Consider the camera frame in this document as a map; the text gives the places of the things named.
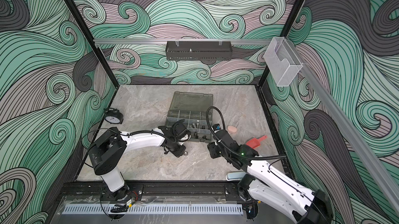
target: black alarm clock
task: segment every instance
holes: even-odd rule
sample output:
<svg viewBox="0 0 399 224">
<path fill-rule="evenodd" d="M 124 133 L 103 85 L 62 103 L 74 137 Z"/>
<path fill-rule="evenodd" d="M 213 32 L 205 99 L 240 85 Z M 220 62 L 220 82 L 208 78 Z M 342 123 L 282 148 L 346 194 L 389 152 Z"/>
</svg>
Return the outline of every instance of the black alarm clock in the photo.
<svg viewBox="0 0 399 224">
<path fill-rule="evenodd" d="M 123 122 L 123 115 L 118 109 L 106 108 L 104 109 L 104 119 L 105 121 L 112 124 L 120 124 Z"/>
</svg>

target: stone textured surface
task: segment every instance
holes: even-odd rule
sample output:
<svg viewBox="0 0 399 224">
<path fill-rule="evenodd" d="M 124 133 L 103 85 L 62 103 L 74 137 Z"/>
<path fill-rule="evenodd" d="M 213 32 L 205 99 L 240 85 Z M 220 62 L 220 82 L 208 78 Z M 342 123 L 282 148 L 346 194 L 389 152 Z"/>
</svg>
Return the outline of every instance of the stone textured surface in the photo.
<svg viewBox="0 0 399 224">
<path fill-rule="evenodd" d="M 255 87 L 251 85 L 123 85 L 112 102 L 112 107 L 123 113 L 123 123 L 113 125 L 104 121 L 101 127 L 116 126 L 131 132 L 164 125 L 176 91 L 213 94 L 213 105 L 222 111 L 226 126 L 237 127 L 232 137 L 238 144 L 267 135 L 256 150 L 262 156 L 278 155 Z M 213 123 L 222 124 L 216 111 Z M 118 167 L 127 180 L 225 180 L 228 172 L 237 171 L 222 157 L 212 159 L 205 143 L 185 142 L 184 145 L 187 157 L 164 155 L 161 147 L 146 147 L 124 154 Z M 280 162 L 274 165 L 283 171 Z M 101 180 L 101 177 L 84 165 L 77 179 Z"/>
</svg>

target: side wall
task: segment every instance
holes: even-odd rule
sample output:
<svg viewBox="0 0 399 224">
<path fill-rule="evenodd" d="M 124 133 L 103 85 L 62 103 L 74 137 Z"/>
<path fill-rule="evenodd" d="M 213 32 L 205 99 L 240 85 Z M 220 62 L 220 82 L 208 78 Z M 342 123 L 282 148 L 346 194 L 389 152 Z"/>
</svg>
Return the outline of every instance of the side wall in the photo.
<svg viewBox="0 0 399 224">
<path fill-rule="evenodd" d="M 399 182 L 399 0 L 306 0 L 289 39 Z M 329 112 L 298 74 L 266 98 L 298 180 L 329 193 L 335 220 L 399 223 Z"/>
<path fill-rule="evenodd" d="M 95 38 L 271 39 L 295 0 L 74 0 Z M 257 84 L 264 46 L 231 61 L 167 61 L 165 45 L 103 45 L 121 84 Z"/>
<path fill-rule="evenodd" d="M 0 0 L 0 222 L 47 219 L 114 91 L 63 0 Z"/>
</svg>

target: clock face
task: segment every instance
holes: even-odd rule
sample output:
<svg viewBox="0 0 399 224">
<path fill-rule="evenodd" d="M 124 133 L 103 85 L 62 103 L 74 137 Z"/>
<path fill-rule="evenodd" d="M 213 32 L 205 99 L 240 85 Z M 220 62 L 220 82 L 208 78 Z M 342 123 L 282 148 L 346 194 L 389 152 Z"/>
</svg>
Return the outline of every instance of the clock face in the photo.
<svg viewBox="0 0 399 224">
<path fill-rule="evenodd" d="M 120 120 L 116 117 L 112 117 L 112 116 L 107 116 L 105 117 L 105 120 L 109 123 L 119 123 Z"/>
</svg>

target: robotic arm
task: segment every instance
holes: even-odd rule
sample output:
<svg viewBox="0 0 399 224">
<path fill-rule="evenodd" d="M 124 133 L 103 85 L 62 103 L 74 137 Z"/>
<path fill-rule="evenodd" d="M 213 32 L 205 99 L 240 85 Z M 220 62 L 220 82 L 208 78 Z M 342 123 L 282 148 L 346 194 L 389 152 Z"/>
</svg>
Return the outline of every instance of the robotic arm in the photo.
<svg viewBox="0 0 399 224">
<path fill-rule="evenodd" d="M 297 224 L 331 223 L 332 205 L 324 192 L 314 192 L 302 186 L 266 161 L 281 156 L 262 158 L 251 147 L 238 145 L 218 125 L 212 127 L 212 132 L 216 141 L 208 144 L 211 157 L 224 157 L 234 167 L 247 173 L 238 184 L 239 194 L 244 200 L 260 200 Z M 159 146 L 164 148 L 165 154 L 171 152 L 180 157 L 186 149 L 183 143 L 190 135 L 181 121 L 171 128 L 159 126 L 152 131 L 132 133 L 119 132 L 116 127 L 112 127 L 88 147 L 88 154 L 95 174 L 105 181 L 109 193 L 115 200 L 124 200 L 128 187 L 117 163 L 125 152 Z"/>
</svg>

